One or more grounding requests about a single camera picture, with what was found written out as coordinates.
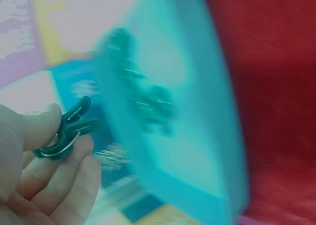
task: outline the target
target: teal box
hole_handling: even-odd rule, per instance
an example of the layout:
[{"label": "teal box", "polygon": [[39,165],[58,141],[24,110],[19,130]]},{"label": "teal box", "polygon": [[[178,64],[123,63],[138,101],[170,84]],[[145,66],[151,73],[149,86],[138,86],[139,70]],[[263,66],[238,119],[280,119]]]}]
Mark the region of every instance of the teal box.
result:
[{"label": "teal box", "polygon": [[248,204],[247,168],[205,0],[136,0],[94,61],[110,127],[142,185],[202,224],[233,224]]}]

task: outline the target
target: green clip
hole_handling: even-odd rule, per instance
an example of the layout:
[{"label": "green clip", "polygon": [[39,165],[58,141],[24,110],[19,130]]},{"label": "green clip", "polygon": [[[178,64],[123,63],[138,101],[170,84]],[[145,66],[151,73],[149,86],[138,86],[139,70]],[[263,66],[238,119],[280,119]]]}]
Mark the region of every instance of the green clip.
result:
[{"label": "green clip", "polygon": [[86,135],[100,130],[103,123],[100,120],[81,120],[91,105],[91,99],[84,96],[73,108],[61,118],[57,132],[58,141],[53,146],[42,147],[33,151],[36,157],[46,157],[50,160],[59,160],[67,157],[73,150],[73,144],[80,135]]}]

